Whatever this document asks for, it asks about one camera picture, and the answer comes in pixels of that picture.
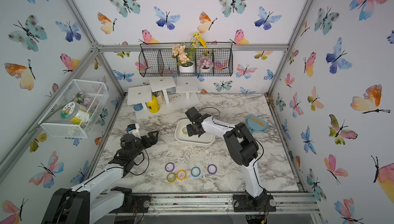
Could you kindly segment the pale green tape roll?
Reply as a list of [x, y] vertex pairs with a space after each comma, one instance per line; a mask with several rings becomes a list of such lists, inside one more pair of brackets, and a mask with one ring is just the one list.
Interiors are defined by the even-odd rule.
[[186, 128], [186, 127], [184, 127], [184, 128], [182, 129], [182, 132], [183, 132], [183, 134], [187, 135], [187, 134], [188, 134], [188, 130], [187, 130], [187, 128]]

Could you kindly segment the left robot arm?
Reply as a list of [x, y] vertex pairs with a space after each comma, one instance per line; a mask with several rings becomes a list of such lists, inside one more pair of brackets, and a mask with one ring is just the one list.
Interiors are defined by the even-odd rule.
[[70, 189], [57, 190], [42, 219], [43, 224], [94, 224], [105, 215], [131, 212], [133, 215], [147, 212], [143, 201], [133, 197], [129, 188], [115, 187], [104, 191], [112, 184], [130, 174], [135, 159], [158, 142], [159, 132], [149, 132], [142, 137], [137, 131], [121, 137], [121, 148], [107, 167], [97, 175]]

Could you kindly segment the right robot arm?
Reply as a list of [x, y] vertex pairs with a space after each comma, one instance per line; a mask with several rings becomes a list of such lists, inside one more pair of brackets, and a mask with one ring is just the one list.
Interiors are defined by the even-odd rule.
[[224, 139], [232, 160], [241, 167], [246, 188], [244, 194], [233, 195], [234, 211], [275, 212], [276, 202], [273, 195], [263, 188], [257, 166], [258, 150], [262, 146], [247, 125], [219, 121], [209, 114], [201, 114], [195, 107], [188, 109], [185, 114], [191, 122], [186, 126], [189, 136], [212, 133]]

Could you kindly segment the purple tape roll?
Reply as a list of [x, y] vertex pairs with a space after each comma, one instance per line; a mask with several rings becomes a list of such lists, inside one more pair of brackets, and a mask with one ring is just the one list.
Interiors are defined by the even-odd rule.
[[165, 171], [166, 171], [166, 172], [171, 173], [171, 172], [173, 172], [174, 170], [175, 170], [175, 164], [174, 164], [173, 162], [168, 162], [168, 163], [165, 165]]
[[209, 164], [207, 167], [207, 172], [211, 175], [215, 175], [217, 173], [218, 169], [217, 166], [215, 164]]

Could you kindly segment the yellow-green tape roll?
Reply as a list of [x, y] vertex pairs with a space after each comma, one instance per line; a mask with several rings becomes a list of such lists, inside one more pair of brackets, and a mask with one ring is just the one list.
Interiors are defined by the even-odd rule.
[[169, 183], [174, 183], [177, 180], [176, 174], [175, 173], [169, 173], [166, 177], [167, 181]]

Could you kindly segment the white storage box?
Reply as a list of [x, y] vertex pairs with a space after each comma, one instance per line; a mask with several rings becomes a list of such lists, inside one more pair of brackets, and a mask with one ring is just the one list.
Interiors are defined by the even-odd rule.
[[189, 137], [188, 135], [183, 134], [182, 129], [190, 124], [188, 119], [182, 119], [178, 122], [174, 137], [181, 144], [189, 145], [189, 146], [198, 146], [198, 147], [210, 147], [215, 141], [215, 135], [212, 133], [204, 133], [200, 137], [194, 135]]

